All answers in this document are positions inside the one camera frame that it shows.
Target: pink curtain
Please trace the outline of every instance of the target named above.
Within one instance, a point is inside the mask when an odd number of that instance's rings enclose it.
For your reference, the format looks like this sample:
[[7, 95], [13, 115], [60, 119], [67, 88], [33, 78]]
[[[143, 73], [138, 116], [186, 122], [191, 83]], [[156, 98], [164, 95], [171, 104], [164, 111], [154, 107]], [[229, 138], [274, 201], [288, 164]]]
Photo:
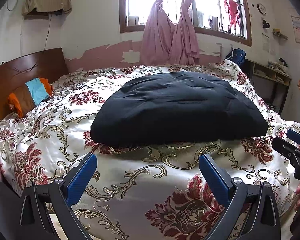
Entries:
[[175, 28], [168, 64], [192, 65], [199, 61], [199, 45], [188, 13], [193, 0], [183, 0], [181, 17]]
[[175, 25], [161, 7], [162, 2], [154, 2], [143, 33], [140, 63], [147, 66], [165, 64], [171, 52]]

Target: backpack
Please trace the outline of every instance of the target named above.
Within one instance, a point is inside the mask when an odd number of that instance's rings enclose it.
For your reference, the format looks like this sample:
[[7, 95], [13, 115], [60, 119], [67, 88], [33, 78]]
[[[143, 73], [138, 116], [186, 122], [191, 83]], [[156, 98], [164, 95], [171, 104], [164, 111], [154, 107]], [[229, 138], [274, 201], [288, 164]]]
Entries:
[[246, 52], [242, 49], [235, 49], [233, 52], [233, 58], [231, 59], [232, 56], [232, 50], [230, 53], [226, 56], [226, 59], [231, 60], [232, 62], [236, 63], [239, 67], [242, 65], [246, 58]]

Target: metal bolt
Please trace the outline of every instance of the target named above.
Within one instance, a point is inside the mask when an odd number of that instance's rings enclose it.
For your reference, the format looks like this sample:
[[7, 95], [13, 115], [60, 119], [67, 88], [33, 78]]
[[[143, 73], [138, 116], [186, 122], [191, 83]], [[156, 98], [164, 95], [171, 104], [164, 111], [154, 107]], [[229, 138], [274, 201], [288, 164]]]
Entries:
[[58, 177], [54, 180], [54, 183], [61, 184], [63, 182], [63, 178]]
[[26, 187], [31, 187], [31, 186], [32, 186], [32, 184], [33, 184], [33, 182], [32, 182], [32, 181], [28, 181], [28, 182], [26, 183]]
[[265, 182], [263, 183], [263, 185], [265, 185], [265, 187], [271, 187], [270, 183], [267, 182], [267, 181], [265, 181]]
[[242, 182], [242, 179], [236, 177], [236, 178], [233, 178], [233, 182], [235, 184], [240, 184]]

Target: wall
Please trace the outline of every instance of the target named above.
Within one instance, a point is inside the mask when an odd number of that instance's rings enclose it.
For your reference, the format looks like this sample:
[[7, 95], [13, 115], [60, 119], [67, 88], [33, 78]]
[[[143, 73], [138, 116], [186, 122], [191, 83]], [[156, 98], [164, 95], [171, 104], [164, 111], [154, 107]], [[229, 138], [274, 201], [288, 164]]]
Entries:
[[[22, 3], [9, 12], [6, 6], [0, 11], [0, 61], [9, 61], [16, 57], [44, 49], [47, 38], [48, 20], [23, 20], [20, 15]], [[12, 8], [16, 0], [9, 0]], [[262, 15], [257, 4], [267, 9], [265, 20], [270, 29], [262, 28]], [[119, 0], [72, 0], [73, 11], [68, 15], [52, 16], [46, 48], [62, 47], [68, 67], [71, 71], [84, 67], [126, 67], [139, 62], [139, 48], [143, 32], [122, 33], [119, 31]], [[293, 77], [292, 88], [283, 112], [283, 117], [300, 122], [300, 93], [296, 84], [300, 78], [300, 44], [294, 42], [288, 0], [248, 0], [252, 47], [233, 41], [204, 34], [197, 34], [199, 47], [209, 60], [224, 58], [231, 50], [230, 45], [244, 49], [247, 58], [261, 64], [268, 60], [285, 58], [290, 65]], [[290, 40], [281, 43], [271, 34], [273, 27], [280, 28]], [[270, 53], [262, 49], [262, 33], [270, 38]], [[258, 80], [260, 88], [272, 84]]]

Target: light blue cloth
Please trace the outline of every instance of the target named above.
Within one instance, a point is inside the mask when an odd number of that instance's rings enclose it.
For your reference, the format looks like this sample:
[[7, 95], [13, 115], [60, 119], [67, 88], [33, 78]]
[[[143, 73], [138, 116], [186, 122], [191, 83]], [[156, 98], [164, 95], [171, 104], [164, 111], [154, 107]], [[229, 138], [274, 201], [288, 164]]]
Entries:
[[44, 85], [41, 83], [39, 78], [34, 78], [33, 80], [26, 83], [31, 97], [35, 103], [35, 106], [41, 103], [41, 101], [48, 99], [49, 94], [46, 92]]

